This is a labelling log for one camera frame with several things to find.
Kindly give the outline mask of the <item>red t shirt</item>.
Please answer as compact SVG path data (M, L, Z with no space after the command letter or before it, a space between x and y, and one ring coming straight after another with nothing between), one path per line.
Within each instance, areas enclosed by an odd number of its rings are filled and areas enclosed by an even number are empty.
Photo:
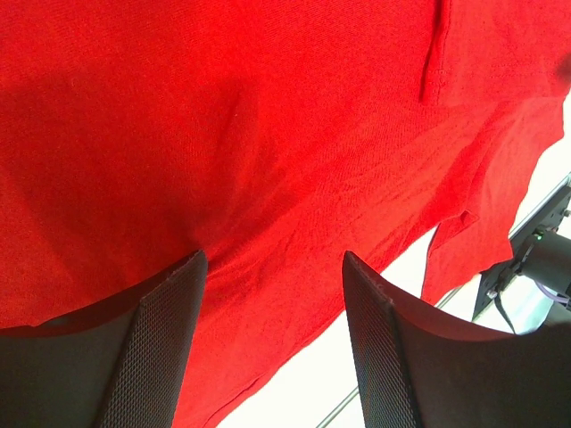
M345 252L433 231L432 304L509 259L569 75L567 1L4 1L1 325L204 250L175 424L212 427L341 313Z

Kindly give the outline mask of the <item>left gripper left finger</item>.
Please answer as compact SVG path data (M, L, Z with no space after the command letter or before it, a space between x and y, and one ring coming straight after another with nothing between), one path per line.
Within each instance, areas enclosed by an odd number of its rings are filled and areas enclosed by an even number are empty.
M198 251L83 309L5 328L2 426L171 426L207 267Z

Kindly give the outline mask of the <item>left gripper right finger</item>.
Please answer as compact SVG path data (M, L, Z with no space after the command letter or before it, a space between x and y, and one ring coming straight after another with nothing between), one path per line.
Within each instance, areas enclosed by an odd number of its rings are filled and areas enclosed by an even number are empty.
M343 296L368 427L567 427L570 326L504 333L389 283L352 252Z

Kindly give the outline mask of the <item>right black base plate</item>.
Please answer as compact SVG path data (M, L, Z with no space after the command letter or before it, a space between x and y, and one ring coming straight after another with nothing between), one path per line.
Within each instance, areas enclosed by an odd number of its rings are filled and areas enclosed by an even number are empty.
M481 273L476 319L518 276L555 292L570 309L570 239L559 229L570 218L570 177L565 177L510 235L513 257Z

